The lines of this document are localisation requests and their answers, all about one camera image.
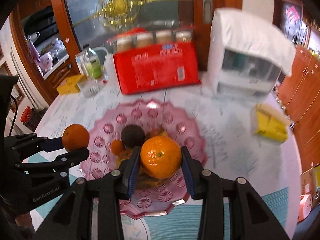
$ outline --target door handle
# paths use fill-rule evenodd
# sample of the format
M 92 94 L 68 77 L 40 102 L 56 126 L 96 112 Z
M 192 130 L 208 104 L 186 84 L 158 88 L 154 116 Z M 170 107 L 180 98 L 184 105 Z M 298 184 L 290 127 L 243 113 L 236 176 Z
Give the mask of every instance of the door handle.
M 213 0 L 202 0 L 203 3 L 203 23 L 211 24 L 213 17 Z
M 306 79 L 306 76 L 308 75 L 308 73 L 309 73 L 309 71 L 307 71 L 307 73 L 304 75 L 303 80 L 305 80 L 305 79 Z

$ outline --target jar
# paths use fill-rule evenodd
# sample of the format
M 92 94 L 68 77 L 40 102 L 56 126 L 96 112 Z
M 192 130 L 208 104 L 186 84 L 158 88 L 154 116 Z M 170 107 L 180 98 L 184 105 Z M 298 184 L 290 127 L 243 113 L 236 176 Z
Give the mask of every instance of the jar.
M 140 33 L 137 34 L 137 48 L 146 47 L 153 44 L 152 33 Z
M 171 36 L 171 31 L 170 30 L 157 31 L 156 32 L 156 40 L 157 40 L 157 44 L 173 42 L 173 39 Z
M 176 41 L 177 42 L 191 42 L 191 32 L 190 31 L 183 31 L 176 33 Z
M 127 51 L 133 48 L 131 36 L 125 36 L 117 39 L 117 53 Z

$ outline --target orange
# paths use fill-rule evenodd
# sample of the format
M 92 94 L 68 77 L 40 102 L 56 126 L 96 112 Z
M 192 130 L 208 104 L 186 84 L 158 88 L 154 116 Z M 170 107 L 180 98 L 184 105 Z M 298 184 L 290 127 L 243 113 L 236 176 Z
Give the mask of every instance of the orange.
M 87 148 L 89 144 L 89 133 L 80 124 L 69 125 L 63 132 L 62 145 L 68 151 Z
M 123 160 L 130 159 L 131 155 L 132 155 L 132 149 L 125 149 L 122 152 L 120 152 L 120 154 L 118 155 L 118 158 L 116 160 L 117 168 L 119 168 L 119 166 Z
M 115 155 L 118 156 L 122 151 L 124 151 L 124 146 L 122 144 L 122 141 L 120 140 L 114 140 L 112 141 L 111 145 L 111 152 Z
M 170 137 L 158 135 L 142 145 L 141 166 L 153 178 L 167 179 L 172 177 L 180 168 L 181 161 L 180 147 Z

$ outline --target plastic bottle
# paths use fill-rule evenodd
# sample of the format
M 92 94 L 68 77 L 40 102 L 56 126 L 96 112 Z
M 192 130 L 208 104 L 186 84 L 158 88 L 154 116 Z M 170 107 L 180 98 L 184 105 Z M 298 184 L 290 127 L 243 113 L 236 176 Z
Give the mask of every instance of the plastic bottle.
M 83 48 L 86 51 L 84 66 L 88 75 L 95 80 L 102 78 L 104 73 L 97 53 L 89 45 L 84 45 Z

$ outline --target white tablecloth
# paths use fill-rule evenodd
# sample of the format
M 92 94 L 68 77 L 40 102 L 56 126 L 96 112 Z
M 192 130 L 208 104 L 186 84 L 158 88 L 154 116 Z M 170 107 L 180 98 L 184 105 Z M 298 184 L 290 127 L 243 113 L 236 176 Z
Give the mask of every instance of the white tablecloth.
M 86 99 L 82 94 L 58 96 L 41 120 L 36 133 L 38 136 L 49 138 L 59 137 L 64 129 L 73 123 L 82 124 L 90 130 L 94 121 L 100 119 L 108 109 L 115 108 L 119 103 L 133 102 L 140 98 L 153 98 L 160 102 L 171 101 L 174 106 L 184 108 L 190 117 L 195 118 L 202 136 L 206 139 L 205 150 L 209 158 L 205 168 L 226 179 L 239 176 L 247 178 L 256 191 L 264 196 L 264 200 L 292 238 L 300 203 L 301 174 L 300 157 L 294 136 L 289 131 L 289 138 L 282 145 L 253 136 L 250 112 L 254 103 L 215 98 L 205 82 L 197 86 L 125 96 L 121 94 L 119 86 L 110 81 L 93 98 Z M 266 102 L 278 107 L 272 95 L 268 96 Z M 62 153 L 65 153 L 64 149 L 51 153 L 40 152 L 26 161 L 37 162 L 41 161 L 42 157 L 52 161 Z M 70 174 L 74 177 L 82 176 L 78 167 L 71 168 Z M 179 209 L 174 208 L 171 217 L 174 216 L 175 209 L 175 212 L 183 212 L 188 208 L 188 204 L 191 205 L 189 208 L 194 208 L 193 205 L 201 203 L 189 199 L 187 204 Z M 44 206 L 32 211 L 36 228 L 50 210 L 50 207 L 45 209 Z M 159 221 L 166 223 L 165 220 L 171 217 L 169 214 L 161 217 Z M 161 239 L 157 234 L 158 229 L 155 229 L 159 225 L 154 224 L 158 220 L 152 219 L 135 221 L 124 217 L 125 235 L 130 235 L 131 230 L 144 228 L 143 233 L 140 232 L 135 239 Z

